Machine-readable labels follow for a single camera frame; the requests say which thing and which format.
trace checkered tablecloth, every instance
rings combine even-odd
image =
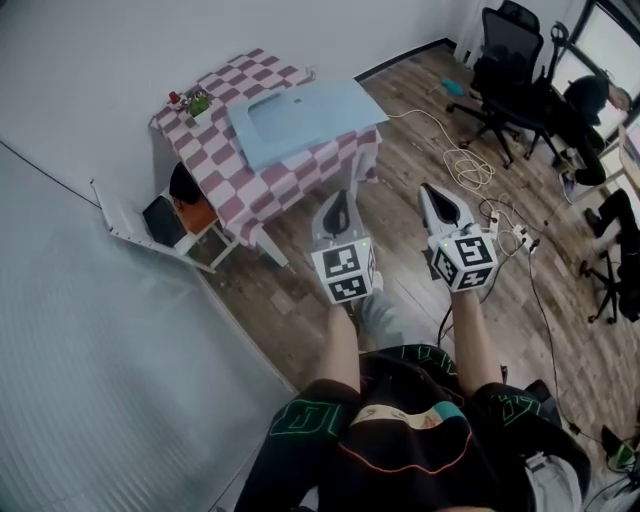
[[[257,231],[311,189],[337,172],[358,181],[375,181],[373,168],[382,139],[375,127],[354,131],[272,165],[259,174],[247,164],[227,107],[267,89],[287,88],[311,78],[263,50],[240,55],[209,73],[196,87],[212,96],[212,121],[200,127],[186,112],[168,106],[151,126],[171,143],[218,212],[225,231],[254,246]]]

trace table leg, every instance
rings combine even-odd
[[[620,169],[618,172],[614,172],[611,176],[609,176],[604,181],[604,183],[601,183],[600,185],[596,185],[595,187],[591,187],[586,192],[583,192],[582,194],[577,196],[573,200],[573,204],[579,203],[580,201],[582,201],[583,199],[586,199],[587,197],[591,197],[593,194],[597,193],[599,190],[602,190],[604,187],[606,187],[610,183],[613,183],[614,181],[616,181],[618,178],[621,178],[622,176],[624,176],[624,169]]]
[[[256,244],[260,247],[264,252],[266,252],[273,261],[275,261],[281,267],[286,267],[289,264],[289,260],[282,253],[280,248],[276,245],[276,243],[271,240],[271,237],[267,235],[264,228],[261,228],[256,234]]]

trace chair wheel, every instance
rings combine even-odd
[[[584,277],[589,277],[591,272],[589,272],[589,264],[586,260],[580,263],[580,275]]]

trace power strip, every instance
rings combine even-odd
[[[491,212],[491,218],[489,219],[489,232],[491,233],[491,240],[498,238],[498,231],[500,230],[500,214],[497,211]]]
[[[531,235],[529,235],[527,228],[522,227],[520,224],[516,224],[513,228],[513,234],[518,240],[518,245],[522,244],[522,247],[524,247],[529,254],[533,254],[540,243],[539,240],[534,241]]]

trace white folding stand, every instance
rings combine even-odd
[[[166,254],[167,256],[172,256],[184,263],[188,263],[189,265],[211,274],[215,274],[216,267],[238,245],[238,241],[229,240],[224,233],[218,229],[215,222],[204,228],[197,235],[190,233],[187,230],[186,235],[173,247],[167,247],[166,245],[159,244],[151,237],[151,235],[149,235],[142,213],[138,212],[131,202],[117,196],[108,188],[97,184],[95,180],[91,181],[91,185],[96,192],[96,197],[98,198],[98,203],[100,203],[100,207],[102,208],[102,214],[104,215],[109,232],[113,236],[121,238],[122,240]],[[161,195],[167,197],[173,205],[173,201],[171,201],[167,191],[164,191]],[[209,229],[211,229],[220,238],[220,240],[222,240],[226,247],[211,262],[211,264],[205,265],[194,260],[190,256],[187,256],[187,253],[196,243],[198,243]]]

